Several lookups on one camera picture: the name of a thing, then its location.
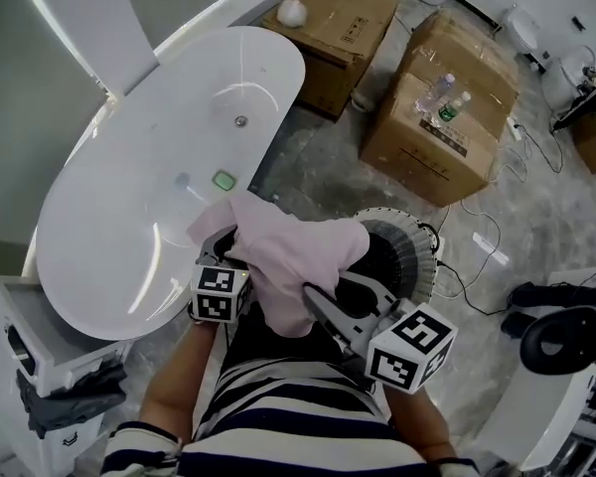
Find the water bottle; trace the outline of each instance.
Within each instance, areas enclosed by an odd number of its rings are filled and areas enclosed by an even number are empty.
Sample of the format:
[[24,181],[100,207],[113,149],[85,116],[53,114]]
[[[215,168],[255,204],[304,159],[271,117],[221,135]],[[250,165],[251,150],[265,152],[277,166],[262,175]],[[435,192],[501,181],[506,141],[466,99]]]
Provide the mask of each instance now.
[[459,97],[456,99],[450,100],[446,102],[443,106],[439,108],[439,117],[444,122],[450,122],[453,118],[455,118],[459,113],[464,110],[466,104],[472,97],[466,91],[463,92]]
[[415,109],[420,113],[432,113],[439,99],[448,93],[454,82],[453,75],[442,76],[427,93],[415,101]]

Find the bathtub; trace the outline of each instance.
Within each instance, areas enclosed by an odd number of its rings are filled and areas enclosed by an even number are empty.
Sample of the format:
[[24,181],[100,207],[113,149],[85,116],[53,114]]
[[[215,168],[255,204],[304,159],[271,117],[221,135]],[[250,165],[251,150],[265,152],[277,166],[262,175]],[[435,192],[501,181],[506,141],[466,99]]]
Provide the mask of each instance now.
[[199,249],[186,229],[247,189],[304,79],[298,50],[232,27],[191,43],[98,124],[42,207],[37,269],[57,312],[91,337],[144,336],[190,298]]

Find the cardboard box label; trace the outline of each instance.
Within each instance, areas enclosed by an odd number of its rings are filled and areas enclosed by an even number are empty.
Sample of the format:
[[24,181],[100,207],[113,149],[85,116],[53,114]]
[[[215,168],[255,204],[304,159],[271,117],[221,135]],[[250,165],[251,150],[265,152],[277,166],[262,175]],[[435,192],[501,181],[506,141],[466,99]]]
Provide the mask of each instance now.
[[360,35],[362,28],[364,28],[365,24],[368,22],[369,20],[367,18],[357,16],[354,22],[351,24],[351,27],[347,29],[347,32],[345,32],[345,35],[341,37],[341,40],[345,41],[346,43],[353,44]]
[[423,118],[419,121],[419,126],[422,129],[430,132],[440,141],[446,143],[446,145],[448,145],[458,154],[461,154],[463,157],[466,157],[468,155],[469,139],[465,134],[462,134],[457,129],[450,126],[438,129],[429,121],[424,120]]

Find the pink cloth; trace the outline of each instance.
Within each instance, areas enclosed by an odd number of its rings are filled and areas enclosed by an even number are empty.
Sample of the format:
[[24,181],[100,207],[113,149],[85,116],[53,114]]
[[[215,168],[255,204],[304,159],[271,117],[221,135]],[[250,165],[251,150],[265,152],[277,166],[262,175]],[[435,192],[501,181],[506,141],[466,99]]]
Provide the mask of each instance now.
[[207,207],[188,228],[201,246],[221,228],[237,225],[228,256],[249,265],[265,322],[281,336],[309,334],[313,317],[302,300],[310,282],[334,294],[340,272],[369,250],[369,234],[352,219],[303,222],[249,192]]

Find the cable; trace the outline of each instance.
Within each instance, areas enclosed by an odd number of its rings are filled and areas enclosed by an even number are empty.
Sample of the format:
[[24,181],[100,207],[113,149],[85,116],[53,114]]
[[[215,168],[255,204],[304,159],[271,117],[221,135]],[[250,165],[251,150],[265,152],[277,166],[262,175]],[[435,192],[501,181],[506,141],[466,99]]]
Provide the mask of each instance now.
[[435,245],[435,247],[431,248],[430,250],[432,251],[432,253],[434,254],[435,252],[437,252],[439,250],[439,233],[430,225],[426,224],[426,223],[420,223],[418,225],[421,229],[422,228],[426,228],[428,229],[428,231],[430,233],[433,234],[433,236],[435,237],[435,241],[437,242],[437,245]]
[[531,135],[529,134],[529,132],[527,132],[527,129],[525,129],[524,126],[522,126],[521,124],[518,123],[518,124],[515,124],[515,128],[519,129],[524,136],[526,136],[530,140],[532,140],[532,142],[534,143],[534,145],[536,145],[536,148],[540,152],[540,155],[542,155],[543,159],[545,159],[545,162],[547,163],[547,166],[549,166],[550,170],[552,170],[556,175],[558,175],[561,171],[563,171],[563,149],[561,148],[560,143],[556,139],[556,136],[551,134],[551,137],[554,139],[554,142],[556,143],[556,146],[558,147],[558,152],[560,154],[560,166],[558,168],[554,168],[552,163],[549,161],[549,159],[545,155],[545,152],[543,152],[543,149],[540,148],[540,145],[536,142],[536,140],[534,138],[531,137]]
[[408,30],[408,28],[406,27],[406,25],[404,25],[404,22],[403,22],[403,21],[401,21],[401,20],[399,19],[399,16],[397,16],[397,13],[393,14],[393,16],[394,16],[394,17],[395,17],[395,19],[396,19],[396,20],[399,22],[399,24],[400,24],[402,27],[404,27],[404,30],[405,30],[406,32],[408,32],[408,35],[412,35],[412,32],[411,32],[410,30]]
[[504,311],[508,310],[508,307],[505,307],[504,309],[500,309],[498,311],[493,311],[492,313],[489,313],[487,311],[484,311],[483,309],[480,309],[479,307],[477,307],[475,304],[473,304],[470,299],[468,298],[468,293],[466,292],[466,286],[464,286],[464,281],[461,280],[461,277],[459,277],[459,273],[457,273],[457,270],[455,270],[452,266],[447,265],[446,263],[444,263],[443,261],[438,261],[437,264],[439,266],[443,266],[445,268],[448,268],[448,270],[451,270],[454,274],[455,277],[457,277],[457,280],[459,281],[459,284],[461,284],[462,287],[462,291],[464,292],[464,299],[466,300],[466,303],[472,307],[475,311],[478,311],[479,313],[486,315],[486,316],[493,316],[495,314],[499,314],[499,313],[503,313]]
[[578,291],[583,287],[583,285],[587,282],[590,281],[591,279],[593,279],[594,277],[596,277],[596,272],[594,272],[592,275],[590,275],[587,279],[585,279],[583,282],[581,282],[578,287],[576,288],[576,290],[574,290],[573,295],[570,298],[571,300],[574,300],[574,297],[576,296],[576,293],[578,293]]
[[[497,249],[499,248],[499,246],[501,245],[501,228],[499,227],[499,223],[497,223],[497,221],[495,221],[495,218],[493,218],[490,214],[486,213],[486,212],[473,212],[469,209],[466,208],[466,206],[464,205],[464,201],[462,200],[460,202],[461,204],[461,208],[464,209],[464,211],[466,211],[468,214],[470,214],[471,216],[485,216],[486,218],[488,218],[490,221],[492,221],[495,226],[497,227],[497,231],[499,232],[499,238],[497,239],[497,245],[495,245],[493,247],[493,250],[491,250],[488,253],[488,256],[486,256],[486,259],[484,260],[484,264],[481,266],[481,268],[479,269],[479,272],[477,273],[477,275],[475,276],[475,278],[464,287],[464,293],[466,292],[466,290],[468,288],[470,288],[473,284],[475,284],[477,282],[477,280],[481,277],[482,272],[484,271],[484,268],[486,268],[486,265],[488,264],[488,261],[490,260],[490,257],[497,252]],[[448,289],[446,287],[446,285],[440,283],[439,281],[437,281],[437,284],[440,284],[444,289]],[[459,293],[457,293],[456,295],[452,295],[452,296],[448,296],[448,295],[442,295],[441,293],[437,293],[438,296],[442,297],[442,298],[446,298],[448,300],[454,300],[457,297],[459,297],[459,295],[461,295],[461,291]]]
[[522,162],[523,167],[525,168],[525,176],[522,178],[522,176],[519,174],[519,172],[510,163],[504,163],[504,164],[502,164],[501,168],[499,168],[499,171],[497,172],[497,176],[492,180],[489,179],[488,182],[490,182],[491,184],[494,184],[495,182],[497,182],[499,180],[499,176],[501,175],[502,170],[504,168],[508,168],[515,175],[517,175],[517,178],[521,181],[522,184],[524,184],[527,181],[527,163],[525,163],[525,161],[523,161],[523,158],[519,155],[517,150],[515,150],[512,147],[501,147],[499,150],[510,150],[517,157],[519,157],[519,160]]
[[448,210],[446,211],[446,215],[444,216],[444,221],[441,222],[441,225],[439,225],[439,229],[437,230],[437,234],[439,235],[439,233],[441,232],[441,229],[444,228],[444,224],[446,223],[446,220],[448,219],[448,215],[450,214],[450,208],[452,207],[452,205],[448,206]]

